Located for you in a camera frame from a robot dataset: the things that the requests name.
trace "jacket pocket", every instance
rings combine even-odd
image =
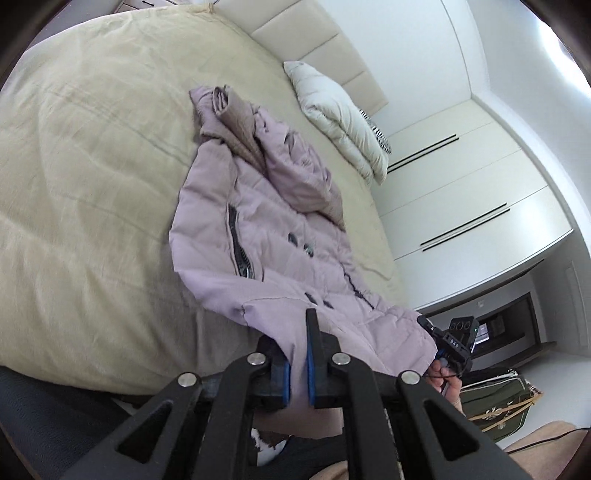
[[[238,274],[241,277],[254,278],[251,261],[248,259],[248,256],[246,256],[246,252],[238,240],[238,231],[236,229],[237,221],[238,211],[236,210],[236,207],[228,205],[228,227],[232,237],[232,248],[234,250],[234,259],[236,260]]]

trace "cabinet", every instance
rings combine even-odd
[[[449,134],[455,141],[432,151],[423,147]],[[409,151],[427,151],[391,168],[373,190],[413,308],[490,282],[571,232],[535,165],[471,100],[389,140],[392,146],[402,141],[391,165]]]

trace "floor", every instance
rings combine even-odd
[[[591,426],[591,358],[550,352],[520,370],[544,397],[530,408],[523,427],[498,443],[501,448],[554,420]]]

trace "metal bolt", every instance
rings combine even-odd
[[[196,383],[197,383],[197,376],[195,374],[192,374],[191,372],[187,372],[185,374],[182,374],[178,378],[178,384],[181,387],[192,387]]]
[[[336,365],[349,365],[351,363],[351,357],[343,352],[335,353],[333,355],[333,362]]]
[[[402,372],[400,378],[407,385],[416,385],[421,381],[421,376],[412,370],[406,370],[405,372]]]
[[[254,352],[246,357],[246,361],[248,361],[248,363],[253,366],[257,366],[265,363],[267,361],[267,357],[264,355],[264,353]]]

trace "green bag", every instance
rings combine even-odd
[[[468,420],[498,442],[523,426],[530,407],[542,395],[513,371],[463,387],[460,399]]]

